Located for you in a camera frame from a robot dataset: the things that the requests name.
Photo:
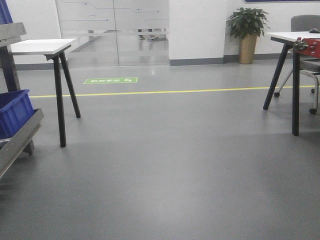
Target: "frosted glass door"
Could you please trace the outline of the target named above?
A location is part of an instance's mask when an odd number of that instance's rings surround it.
[[[62,38],[78,39],[67,53],[70,66],[169,64],[169,0],[56,0],[56,6]]]

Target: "gray chair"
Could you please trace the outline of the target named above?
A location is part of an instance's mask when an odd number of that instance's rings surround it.
[[[306,32],[310,29],[320,29],[320,15],[298,15],[291,18],[292,32]],[[293,69],[288,73],[279,90],[274,93],[275,97],[280,96],[280,91],[293,73]],[[309,56],[301,56],[300,58],[300,73],[314,80],[314,88],[311,90],[314,93],[313,108],[309,109],[311,114],[316,114],[318,110],[319,96],[319,80],[317,75],[320,75],[320,59]]]

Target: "metal rack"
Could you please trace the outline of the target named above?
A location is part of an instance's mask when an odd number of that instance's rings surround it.
[[[9,92],[20,90],[14,57],[10,54],[10,44],[20,42],[20,36],[24,34],[26,30],[22,22],[0,25],[0,66]],[[0,177],[22,151],[29,156],[33,154],[32,137],[40,128],[43,118],[42,110],[37,109],[13,137],[0,140]]]

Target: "shoe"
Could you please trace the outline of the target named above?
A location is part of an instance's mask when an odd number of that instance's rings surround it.
[[[155,39],[158,39],[159,38],[159,36],[156,36],[156,35],[151,35],[150,36],[150,40],[155,40]]]

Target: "white wall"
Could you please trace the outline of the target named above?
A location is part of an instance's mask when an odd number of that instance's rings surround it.
[[[247,3],[244,0],[227,0],[228,17],[236,11],[237,8],[259,8],[268,12],[267,25],[265,32],[289,32],[291,30],[291,17],[304,14],[320,14],[320,1],[318,2],[258,2]],[[224,55],[239,54],[239,40],[231,38],[230,29],[226,29]],[[283,45],[274,41],[270,41],[270,37],[262,36],[258,39],[255,54],[274,54],[280,53]]]
[[[23,22],[28,39],[61,38],[55,0],[6,0],[14,22]],[[171,60],[222,58],[239,53],[239,40],[229,37],[228,16],[239,7],[261,8],[269,13],[266,32],[290,31],[290,19],[319,14],[317,2],[246,3],[245,0],[169,0]],[[282,45],[261,37],[256,54],[281,52]],[[47,63],[44,57],[19,56],[16,63]]]
[[[55,0],[6,0],[14,23],[23,22],[25,39],[60,39]],[[15,56],[16,64],[47,63],[45,56]]]
[[[169,58],[223,58],[226,0],[170,0]]]

